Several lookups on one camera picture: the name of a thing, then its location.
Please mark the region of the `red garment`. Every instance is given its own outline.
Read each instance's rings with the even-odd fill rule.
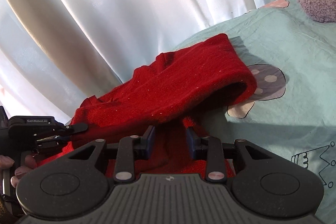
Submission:
[[[130,81],[100,98],[85,99],[72,124],[85,122],[89,129],[74,135],[72,146],[98,138],[116,143],[125,136],[142,135],[149,125],[155,125],[152,156],[136,161],[136,172],[204,175],[205,162],[189,157],[185,128],[193,126],[199,136],[207,135],[197,123],[199,114],[242,102],[256,87],[227,35],[219,34],[189,48],[162,53],[149,66],[137,68]],[[69,144],[63,153],[71,150]],[[113,162],[107,175],[112,173]]]

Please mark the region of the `bed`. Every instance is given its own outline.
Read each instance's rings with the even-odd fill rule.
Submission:
[[[296,0],[278,0],[186,39],[175,50],[226,33],[258,88],[249,100],[203,116],[223,142],[245,138],[317,174],[316,216],[336,223],[336,23],[310,20]]]

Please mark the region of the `curtain fold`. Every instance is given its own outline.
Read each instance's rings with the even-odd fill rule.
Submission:
[[[12,115],[67,122],[161,52],[270,1],[0,0],[0,85],[11,95],[0,100],[16,100]]]

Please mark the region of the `white polka dot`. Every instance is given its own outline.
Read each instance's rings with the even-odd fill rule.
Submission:
[[[257,75],[260,71],[257,70],[257,69],[253,69],[253,70],[251,70],[251,72],[252,72],[253,75]]]
[[[264,80],[266,82],[272,83],[275,82],[278,79],[278,77],[276,77],[275,75],[267,75]]]
[[[256,95],[260,95],[260,94],[262,94],[263,92],[264,92],[264,91],[263,91],[262,89],[257,88],[257,89],[255,90],[254,94],[256,94]]]

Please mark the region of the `screw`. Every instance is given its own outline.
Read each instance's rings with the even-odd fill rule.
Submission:
[[[213,171],[208,174],[208,178],[211,180],[221,180],[225,177],[222,172]]]
[[[174,177],[172,177],[172,176],[167,176],[166,177],[166,180],[168,180],[168,181],[172,181],[172,180],[174,180],[175,178]]]
[[[115,175],[115,178],[118,180],[128,180],[132,177],[130,172],[118,172]]]

